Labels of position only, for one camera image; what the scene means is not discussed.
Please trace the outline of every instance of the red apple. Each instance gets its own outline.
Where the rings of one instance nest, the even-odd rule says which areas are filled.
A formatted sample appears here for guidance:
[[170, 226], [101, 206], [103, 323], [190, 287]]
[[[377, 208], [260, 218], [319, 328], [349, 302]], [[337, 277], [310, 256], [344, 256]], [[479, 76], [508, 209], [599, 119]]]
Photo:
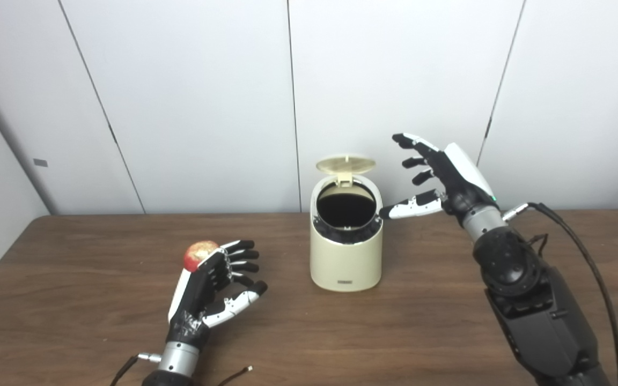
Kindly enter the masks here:
[[190, 272], [196, 271], [199, 263], [211, 255], [216, 248], [218, 248], [218, 244], [211, 240], [198, 241], [190, 245], [184, 257], [182, 257], [185, 269]]

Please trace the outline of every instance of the black wire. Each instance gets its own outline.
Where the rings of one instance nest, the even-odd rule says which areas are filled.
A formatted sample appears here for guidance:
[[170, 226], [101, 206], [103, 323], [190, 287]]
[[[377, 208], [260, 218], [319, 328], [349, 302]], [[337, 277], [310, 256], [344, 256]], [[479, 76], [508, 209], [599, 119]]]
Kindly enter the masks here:
[[539, 235], [535, 235], [531, 237], [531, 239], [528, 240], [529, 245], [533, 245], [538, 240], [542, 240], [542, 243], [540, 244], [540, 247], [538, 248], [538, 256], [540, 257], [542, 257], [542, 250], [545, 248], [545, 244], [547, 244], [547, 236], [548, 234], [539, 234]]
[[116, 386], [116, 384], [118, 383], [118, 379], [120, 379], [123, 374], [127, 373], [127, 371], [135, 364], [135, 362], [137, 362], [137, 355], [135, 355], [134, 357], [130, 357], [126, 364], [123, 365], [120, 370], [118, 370], [116, 376], [113, 377], [113, 381], [111, 381], [111, 386]]
[[573, 229], [571, 229], [571, 227], [569, 227], [569, 225], [567, 225], [564, 222], [564, 220], [562, 220], [562, 218], [559, 217], [559, 215], [557, 215], [557, 213], [553, 212], [550, 208], [548, 208], [543, 203], [539, 203], [539, 204], [527, 203], [527, 204], [528, 206], [534, 208], [540, 213], [543, 213], [544, 215], [549, 217], [552, 221], [559, 224], [560, 227], [562, 227], [562, 229], [564, 229], [564, 231], [574, 241], [579, 251], [581, 251], [581, 254], [583, 254], [583, 258], [586, 259], [586, 263], [588, 263], [588, 266], [591, 267], [591, 271], [593, 271], [593, 276], [595, 277], [595, 280], [598, 282], [600, 292], [602, 293], [602, 297], [605, 301], [605, 306], [607, 308], [607, 316], [609, 317], [610, 325], [612, 327], [612, 337], [614, 339], [614, 349], [615, 349], [615, 355], [616, 355], [616, 378], [618, 380], [618, 323], [616, 322], [616, 315], [614, 313], [614, 306], [612, 305], [612, 300], [610, 299], [609, 292], [607, 290], [607, 287], [605, 286], [604, 280], [602, 278], [602, 275], [600, 274], [598, 266], [595, 265], [595, 261], [593, 261], [593, 257], [591, 257], [591, 254], [589, 254], [585, 245], [583, 245], [583, 242], [581, 242], [581, 239], [578, 238], [578, 236], [573, 231]]
[[221, 381], [221, 383], [218, 384], [218, 386], [223, 386], [224, 384], [228, 384], [228, 382], [233, 381], [233, 379], [238, 378], [238, 376], [243, 375], [244, 373], [251, 371], [252, 367], [251, 366], [247, 366], [244, 369], [241, 369], [240, 371], [236, 372], [235, 374], [229, 376], [226, 379], [223, 379], [223, 381]]

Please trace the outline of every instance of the robotic arm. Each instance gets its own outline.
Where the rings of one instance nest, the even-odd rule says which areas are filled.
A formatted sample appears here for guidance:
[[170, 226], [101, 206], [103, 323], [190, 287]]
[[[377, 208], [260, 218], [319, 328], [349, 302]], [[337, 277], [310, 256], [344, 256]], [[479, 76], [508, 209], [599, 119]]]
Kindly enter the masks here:
[[[186, 253], [185, 268], [176, 286], [168, 311], [169, 330], [164, 353], [140, 353], [123, 366], [112, 386], [138, 359], [159, 364], [142, 386], [192, 386], [192, 379], [199, 353], [209, 339], [209, 330], [227, 322], [251, 305], [267, 290], [264, 281], [252, 281], [241, 271], [257, 272], [259, 266], [247, 259], [257, 259], [259, 252], [251, 250], [253, 241], [235, 241], [217, 247], [213, 242], [203, 242], [209, 250], [204, 256]], [[216, 294], [231, 283], [240, 283], [247, 288], [230, 298], [216, 300]], [[249, 371], [246, 367], [238, 374]]]
[[410, 134], [393, 139], [418, 157], [405, 168], [425, 166], [412, 183], [436, 176], [446, 191], [431, 190], [380, 211], [383, 218], [423, 216], [444, 210], [474, 242], [485, 294], [517, 361], [539, 386], [610, 386], [598, 360], [598, 342], [556, 268], [536, 254], [503, 217], [487, 181], [457, 144], [444, 151]]

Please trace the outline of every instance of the cable connector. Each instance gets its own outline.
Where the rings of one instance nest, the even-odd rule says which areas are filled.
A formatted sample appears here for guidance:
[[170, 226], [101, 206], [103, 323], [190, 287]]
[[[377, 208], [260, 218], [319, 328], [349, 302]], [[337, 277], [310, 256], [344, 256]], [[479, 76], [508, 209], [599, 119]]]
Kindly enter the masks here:
[[523, 212], [525, 212], [528, 208], [529, 208], [529, 205], [527, 203], [523, 203], [521, 205], [518, 205], [517, 207], [514, 207], [514, 208], [508, 210], [507, 212], [505, 212], [502, 215], [502, 220], [504, 222], [510, 222], [515, 217], [517, 217], [518, 215], [520, 215]]
[[142, 359], [143, 361], [150, 361], [152, 363], [161, 362], [161, 355], [152, 354], [150, 352], [140, 352], [140, 354], [138, 354], [137, 357], [138, 359]]

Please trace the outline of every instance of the trash can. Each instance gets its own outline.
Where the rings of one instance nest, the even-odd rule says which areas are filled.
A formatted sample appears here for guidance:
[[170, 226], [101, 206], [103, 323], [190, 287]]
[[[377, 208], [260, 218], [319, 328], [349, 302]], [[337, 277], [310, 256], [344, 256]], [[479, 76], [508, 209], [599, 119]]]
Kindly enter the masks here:
[[311, 197], [311, 277], [330, 291], [362, 291], [380, 280], [383, 221], [380, 191], [361, 174], [372, 159], [341, 156], [317, 168], [328, 173]]

